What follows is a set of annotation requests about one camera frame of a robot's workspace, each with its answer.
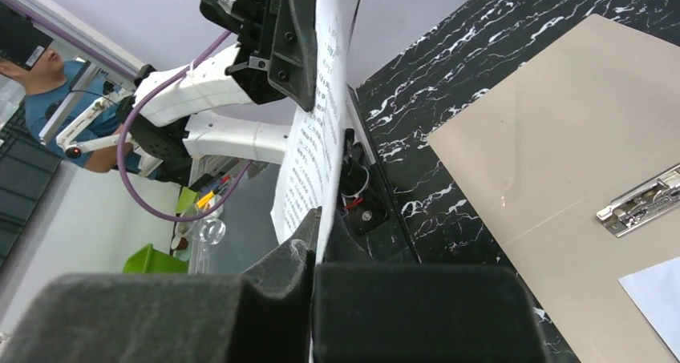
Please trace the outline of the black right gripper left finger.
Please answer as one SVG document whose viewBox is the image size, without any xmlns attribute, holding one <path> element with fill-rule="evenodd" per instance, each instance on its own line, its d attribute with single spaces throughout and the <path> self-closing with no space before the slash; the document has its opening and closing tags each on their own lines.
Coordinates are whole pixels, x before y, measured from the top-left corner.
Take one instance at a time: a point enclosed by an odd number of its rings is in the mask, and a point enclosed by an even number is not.
<svg viewBox="0 0 680 363">
<path fill-rule="evenodd" d="M 4 362 L 306 362 L 322 212 L 235 275 L 70 274 L 31 302 Z"/>
</svg>

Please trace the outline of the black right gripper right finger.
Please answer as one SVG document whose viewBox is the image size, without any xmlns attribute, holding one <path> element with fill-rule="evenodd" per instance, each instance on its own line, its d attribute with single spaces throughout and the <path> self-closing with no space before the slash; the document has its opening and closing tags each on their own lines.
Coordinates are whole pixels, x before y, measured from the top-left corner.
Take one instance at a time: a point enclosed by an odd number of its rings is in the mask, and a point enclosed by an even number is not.
<svg viewBox="0 0 680 363">
<path fill-rule="evenodd" d="M 548 362 L 532 298 L 484 264 L 336 261 L 334 220 L 315 212 L 316 362 Z"/>
</svg>

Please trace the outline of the printed white paper sheet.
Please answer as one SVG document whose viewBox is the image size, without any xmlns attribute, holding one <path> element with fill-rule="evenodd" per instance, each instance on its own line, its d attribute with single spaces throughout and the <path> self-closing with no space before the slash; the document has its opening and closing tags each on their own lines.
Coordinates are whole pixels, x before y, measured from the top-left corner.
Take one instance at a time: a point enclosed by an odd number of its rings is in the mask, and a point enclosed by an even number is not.
<svg viewBox="0 0 680 363">
<path fill-rule="evenodd" d="M 307 212 L 321 209 L 316 261 L 322 262 L 333 226 L 346 129 L 346 56 L 358 0 L 317 0 L 318 40 L 314 110 L 297 111 L 271 210 L 280 243 Z"/>
</svg>

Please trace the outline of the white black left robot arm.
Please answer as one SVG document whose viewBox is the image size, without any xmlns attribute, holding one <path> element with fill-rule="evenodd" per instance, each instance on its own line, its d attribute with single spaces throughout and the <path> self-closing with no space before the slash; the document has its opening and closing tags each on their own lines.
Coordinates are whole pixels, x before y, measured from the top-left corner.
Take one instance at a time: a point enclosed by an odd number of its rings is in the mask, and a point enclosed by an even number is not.
<svg viewBox="0 0 680 363">
<path fill-rule="evenodd" d="M 359 0 L 200 0 L 237 36 L 94 101 L 57 135 L 66 155 L 132 146 L 138 172 L 222 155 L 281 166 L 292 184 L 334 186 L 342 169 L 345 53 Z"/>
</svg>

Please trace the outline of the beige paper folder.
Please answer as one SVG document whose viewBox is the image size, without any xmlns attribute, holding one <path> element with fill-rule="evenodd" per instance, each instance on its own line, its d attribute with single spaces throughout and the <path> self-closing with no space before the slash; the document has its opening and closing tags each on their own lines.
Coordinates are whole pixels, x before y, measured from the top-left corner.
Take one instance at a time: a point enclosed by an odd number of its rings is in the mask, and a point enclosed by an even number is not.
<svg viewBox="0 0 680 363">
<path fill-rule="evenodd" d="M 679 255 L 679 208 L 596 213 L 679 164 L 679 45 L 588 16 L 428 143 L 577 358 L 675 362 L 618 279 Z"/>
</svg>

